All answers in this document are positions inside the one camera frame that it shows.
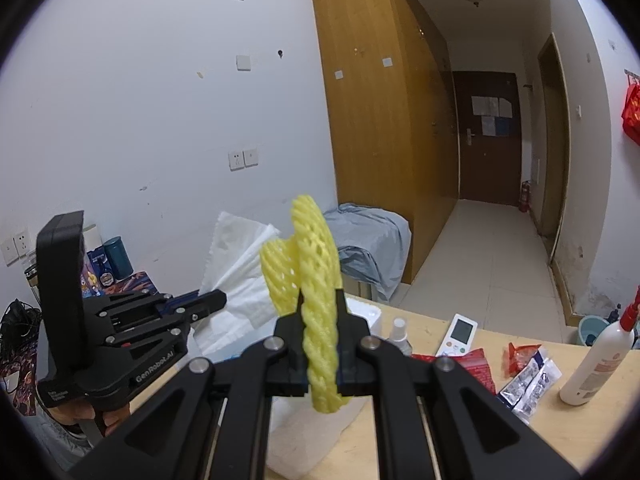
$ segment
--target red plastic bag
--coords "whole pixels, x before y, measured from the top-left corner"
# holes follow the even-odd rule
[[[634,83],[626,90],[625,108],[622,110],[622,129],[636,144],[640,144],[640,85]]]
[[[509,354],[507,360],[507,375],[509,377],[515,377],[536,353],[536,350],[540,348],[540,345],[524,345],[513,346],[513,343],[509,343]]]
[[[420,361],[427,361],[428,363],[435,361],[435,357],[432,355],[412,354],[411,357],[420,359]],[[489,363],[486,357],[484,357],[484,349],[477,348],[467,354],[453,356],[453,358],[458,361],[467,372],[480,381],[487,390],[495,395],[494,378],[491,377],[491,368],[489,368]]]

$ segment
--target wooden table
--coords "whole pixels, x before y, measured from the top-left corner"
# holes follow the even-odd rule
[[[389,306],[376,306],[382,309],[383,335],[389,334],[394,317],[403,316],[408,321],[408,336],[414,352],[433,354],[437,351],[447,331],[448,322]],[[473,348],[484,349],[498,389],[508,382],[502,371],[502,359],[509,342],[518,346],[540,341],[478,330],[473,343]],[[558,391],[578,367],[588,348],[549,342],[544,345],[562,371],[562,378],[541,400],[532,418],[531,427],[576,468],[585,470],[617,430],[640,394],[640,351],[631,351],[627,355],[616,373],[590,402],[574,407],[560,401]],[[132,402],[132,409],[139,406],[173,374],[175,371],[169,370],[155,381]],[[280,480],[282,477],[268,470],[265,478]],[[378,478],[374,417],[370,401],[356,420],[342,432],[338,444],[304,477],[305,480],[355,478]]]

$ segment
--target metal screw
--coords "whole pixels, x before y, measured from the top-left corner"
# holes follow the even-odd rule
[[[284,339],[276,335],[272,335],[264,340],[264,347],[267,350],[280,350],[284,346]]]
[[[450,372],[456,367],[456,362],[451,357],[438,357],[436,359],[436,367],[443,372]]]
[[[366,335],[360,340],[360,344],[367,350],[375,350],[380,346],[380,339],[372,335]]]
[[[209,360],[204,357],[196,357],[189,361],[189,370],[194,374],[203,374],[209,369]]]

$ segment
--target doorway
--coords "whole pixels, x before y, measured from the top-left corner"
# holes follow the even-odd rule
[[[460,198],[518,205],[522,127],[516,75],[454,72]]]
[[[552,257],[560,229],[569,174],[569,113],[553,35],[538,55],[546,115],[545,192],[538,230]]]

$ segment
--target wooden cabinet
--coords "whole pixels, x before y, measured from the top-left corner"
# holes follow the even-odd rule
[[[313,1],[338,200],[407,218],[410,283],[458,195],[447,44],[417,0]]]

